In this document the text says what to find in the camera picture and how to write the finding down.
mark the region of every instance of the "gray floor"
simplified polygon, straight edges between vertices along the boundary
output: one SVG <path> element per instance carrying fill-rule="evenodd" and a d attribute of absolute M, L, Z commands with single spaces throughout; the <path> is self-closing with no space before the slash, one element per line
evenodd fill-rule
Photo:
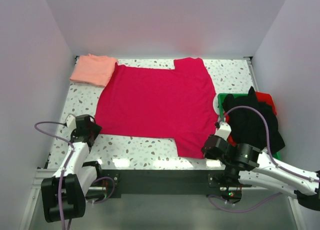
<path fill-rule="evenodd" d="M 244 190 L 234 209 L 247 209 L 273 194 L 268 190 Z M 31 230 L 59 230 L 61 222 L 47 223 L 39 197 Z M 216 209 L 201 195 L 123 195 L 72 220 L 72 230 L 283 230 L 297 229 L 287 197 L 281 195 L 248 213 Z"/>

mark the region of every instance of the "orange cloth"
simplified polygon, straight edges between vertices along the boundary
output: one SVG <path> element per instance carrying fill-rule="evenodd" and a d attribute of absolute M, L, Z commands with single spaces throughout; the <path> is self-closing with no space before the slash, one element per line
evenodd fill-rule
<path fill-rule="evenodd" d="M 75 65 L 70 80 L 105 87 L 115 71 L 117 61 L 114 57 L 82 55 Z"/>

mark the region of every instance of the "red t-shirt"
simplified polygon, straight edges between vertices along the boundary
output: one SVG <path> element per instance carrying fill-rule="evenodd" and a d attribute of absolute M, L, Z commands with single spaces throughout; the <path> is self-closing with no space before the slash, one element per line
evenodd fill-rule
<path fill-rule="evenodd" d="M 116 65 L 95 119 L 102 134 L 174 138 L 180 157 L 203 158 L 216 131 L 216 95 L 202 59 L 174 60 L 174 70 Z"/>

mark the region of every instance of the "red cloth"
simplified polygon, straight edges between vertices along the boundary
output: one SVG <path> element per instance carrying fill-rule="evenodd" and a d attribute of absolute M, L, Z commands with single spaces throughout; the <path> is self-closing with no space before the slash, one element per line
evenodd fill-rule
<path fill-rule="evenodd" d="M 174 138 L 178 156 L 203 158 L 216 132 L 216 95 L 202 59 L 174 60 L 174 70 L 116 65 L 95 120 L 102 134 Z"/>
<path fill-rule="evenodd" d="M 255 95 L 256 95 L 256 98 L 258 99 L 258 102 L 265 102 L 266 104 L 270 105 L 272 107 L 272 112 L 274 113 L 274 115 L 277 115 L 276 106 L 270 94 L 256 91 Z M 226 116 L 225 121 L 227 123 L 229 122 L 229 116 Z M 229 135 L 228 137 L 228 143 L 230 143 L 232 146 L 235 146 L 237 144 L 233 140 L 231 135 Z"/>

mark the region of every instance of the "white wall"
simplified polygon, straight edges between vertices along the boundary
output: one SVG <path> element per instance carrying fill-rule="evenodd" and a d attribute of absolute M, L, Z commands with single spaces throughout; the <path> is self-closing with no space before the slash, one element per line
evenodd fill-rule
<path fill-rule="evenodd" d="M 261 91 L 275 101 L 285 162 L 320 170 L 320 0 L 286 0 L 253 57 Z M 320 212 L 303 208 L 308 229 Z"/>
<path fill-rule="evenodd" d="M 253 56 L 285 0 L 46 0 L 72 53 Z"/>
<path fill-rule="evenodd" d="M 45 0 L 0 0 L 0 22 L 0 229 L 15 230 L 51 143 L 34 124 L 59 120 L 73 56 Z"/>

